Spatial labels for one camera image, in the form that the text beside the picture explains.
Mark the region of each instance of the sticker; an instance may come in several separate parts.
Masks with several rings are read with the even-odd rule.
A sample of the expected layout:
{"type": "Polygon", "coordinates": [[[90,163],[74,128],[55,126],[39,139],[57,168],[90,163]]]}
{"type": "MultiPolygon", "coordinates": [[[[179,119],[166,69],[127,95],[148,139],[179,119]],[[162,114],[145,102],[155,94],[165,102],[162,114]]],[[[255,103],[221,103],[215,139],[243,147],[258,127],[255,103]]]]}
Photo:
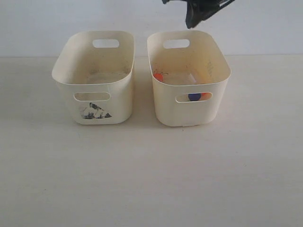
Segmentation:
{"type": "Polygon", "coordinates": [[[84,109],[82,108],[80,113],[83,119],[103,119],[112,117],[109,112],[93,103],[89,103],[89,106],[84,109]]]}

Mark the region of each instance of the orange object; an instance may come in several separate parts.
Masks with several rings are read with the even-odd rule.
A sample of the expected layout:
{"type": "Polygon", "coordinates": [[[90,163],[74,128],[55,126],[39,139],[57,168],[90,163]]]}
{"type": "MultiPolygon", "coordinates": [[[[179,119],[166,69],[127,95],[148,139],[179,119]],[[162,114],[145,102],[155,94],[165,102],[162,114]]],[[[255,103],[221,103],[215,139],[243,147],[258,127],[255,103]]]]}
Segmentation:
{"type": "Polygon", "coordinates": [[[153,75],[158,81],[163,82],[163,75],[160,73],[155,73],[153,75]]]}

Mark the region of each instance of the cream plastic bin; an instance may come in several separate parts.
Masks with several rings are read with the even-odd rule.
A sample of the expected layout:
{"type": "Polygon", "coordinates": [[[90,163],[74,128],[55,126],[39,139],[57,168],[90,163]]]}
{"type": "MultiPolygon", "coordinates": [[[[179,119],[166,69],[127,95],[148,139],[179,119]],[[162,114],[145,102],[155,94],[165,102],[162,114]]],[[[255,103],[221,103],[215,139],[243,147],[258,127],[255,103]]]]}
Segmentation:
{"type": "Polygon", "coordinates": [[[168,126],[192,126],[211,122],[217,114],[231,70],[213,38],[201,31],[164,32],[147,41],[158,120],[168,126]],[[181,48],[166,42],[189,41],[181,48]],[[188,77],[195,83],[188,83],[188,77]],[[188,94],[206,97],[189,101],[188,94]]]}
{"type": "Polygon", "coordinates": [[[117,124],[132,114],[134,38],[121,31],[81,32],[69,39],[53,79],[80,124],[117,124]]]}

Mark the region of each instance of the white wall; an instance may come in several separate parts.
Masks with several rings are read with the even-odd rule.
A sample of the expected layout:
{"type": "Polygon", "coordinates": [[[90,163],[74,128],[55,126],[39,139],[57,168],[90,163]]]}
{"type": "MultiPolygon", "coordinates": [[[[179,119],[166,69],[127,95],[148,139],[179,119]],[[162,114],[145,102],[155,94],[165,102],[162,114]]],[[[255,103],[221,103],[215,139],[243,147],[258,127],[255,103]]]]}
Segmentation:
{"type": "MultiPolygon", "coordinates": [[[[146,38],[186,30],[186,3],[161,0],[0,0],[0,56],[55,56],[83,30],[125,30],[146,55],[146,38]]],[[[303,1],[236,0],[197,27],[224,54],[303,53],[303,1]]]]}

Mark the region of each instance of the white table surface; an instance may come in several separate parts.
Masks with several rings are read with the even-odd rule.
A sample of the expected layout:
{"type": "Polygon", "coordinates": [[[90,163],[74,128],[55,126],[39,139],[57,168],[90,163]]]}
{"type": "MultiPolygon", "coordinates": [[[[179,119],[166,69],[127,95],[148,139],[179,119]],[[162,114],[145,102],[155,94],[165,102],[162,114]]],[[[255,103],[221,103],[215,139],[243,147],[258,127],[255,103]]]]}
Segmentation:
{"type": "Polygon", "coordinates": [[[302,227],[303,56],[227,60],[216,119],[169,128],[147,58],[107,126],[70,118],[55,58],[0,59],[0,226],[302,227]]]}

